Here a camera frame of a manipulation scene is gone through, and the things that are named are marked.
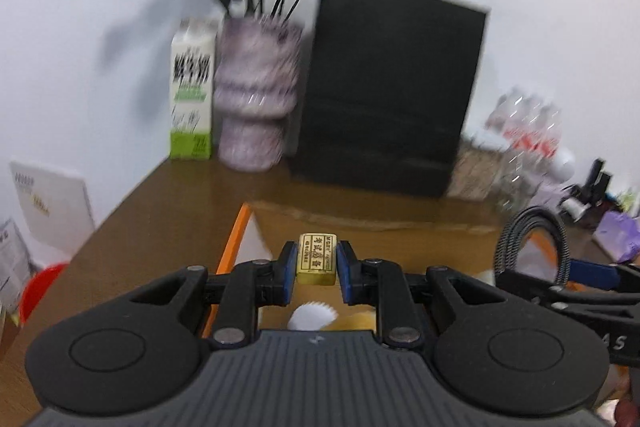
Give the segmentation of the person's right hand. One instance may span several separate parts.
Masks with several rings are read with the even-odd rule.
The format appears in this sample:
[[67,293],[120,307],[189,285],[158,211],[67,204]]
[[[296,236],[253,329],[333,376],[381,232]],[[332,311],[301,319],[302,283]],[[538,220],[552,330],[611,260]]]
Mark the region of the person's right hand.
[[640,411],[629,399],[620,399],[614,411],[615,427],[640,427]]

